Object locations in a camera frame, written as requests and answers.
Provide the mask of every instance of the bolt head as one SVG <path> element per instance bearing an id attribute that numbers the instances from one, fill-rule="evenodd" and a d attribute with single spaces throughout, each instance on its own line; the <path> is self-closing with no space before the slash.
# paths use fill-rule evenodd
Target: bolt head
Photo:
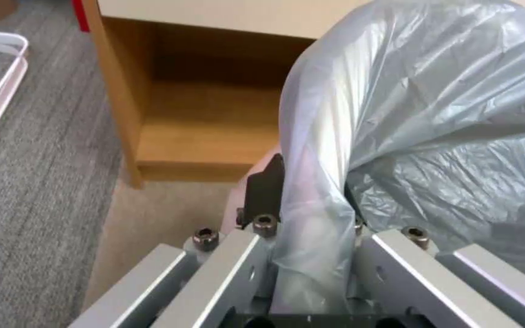
<path id="1" fill-rule="evenodd" d="M 418 247 L 427 249 L 429 247 L 429 233 L 418 226 L 405 226 L 400 232 L 414 242 Z"/>
<path id="2" fill-rule="evenodd" d="M 192 236 L 195 247 L 200 251 L 213 251 L 220 241 L 220 235 L 215 229 L 197 229 Z"/>
<path id="3" fill-rule="evenodd" d="M 272 214 L 260 214 L 252 220 L 252 231 L 257 235 L 267 238 L 277 235 L 278 220 Z"/>

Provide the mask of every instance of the translucent plastic cover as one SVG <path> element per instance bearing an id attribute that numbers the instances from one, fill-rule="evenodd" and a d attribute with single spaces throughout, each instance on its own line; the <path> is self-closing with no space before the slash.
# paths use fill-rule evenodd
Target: translucent plastic cover
<path id="1" fill-rule="evenodd" d="M 346 312 L 353 189 L 371 229 L 419 225 L 525 272 L 525 8 L 375 1 L 297 60 L 273 312 Z"/>

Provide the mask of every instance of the gray carpet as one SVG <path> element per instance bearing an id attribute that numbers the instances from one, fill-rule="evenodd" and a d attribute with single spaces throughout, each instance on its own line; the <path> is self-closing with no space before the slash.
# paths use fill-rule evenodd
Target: gray carpet
<path id="1" fill-rule="evenodd" d="M 86 291 L 120 145 L 69 0 L 21 0 L 0 31 L 31 42 L 0 121 L 0 327 L 65 327 Z"/>

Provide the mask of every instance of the metal plate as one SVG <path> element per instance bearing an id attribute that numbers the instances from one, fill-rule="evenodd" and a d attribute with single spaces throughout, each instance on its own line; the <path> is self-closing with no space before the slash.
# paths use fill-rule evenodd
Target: metal plate
<path id="1" fill-rule="evenodd" d="M 212 328 L 231 309 L 244 312 L 265 276 L 267 257 L 259 236 L 232 231 L 152 327 Z"/>
<path id="2" fill-rule="evenodd" d="M 386 313 L 412 311 L 437 327 L 518 327 L 518 324 L 397 230 L 356 248 L 356 274 Z"/>
<path id="3" fill-rule="evenodd" d="M 158 245 L 70 328 L 146 327 L 196 269 L 196 259 L 185 251 Z"/>
<path id="4" fill-rule="evenodd" d="M 525 274 L 479 245 L 469 245 L 437 259 L 525 326 Z"/>

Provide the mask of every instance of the white desk top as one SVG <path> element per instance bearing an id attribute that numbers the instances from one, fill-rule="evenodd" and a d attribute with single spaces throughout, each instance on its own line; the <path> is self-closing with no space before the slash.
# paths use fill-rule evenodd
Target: white desk top
<path id="1" fill-rule="evenodd" d="M 98 0 L 103 16 L 317 39 L 369 0 Z M 525 6 L 525 0 L 515 0 Z"/>

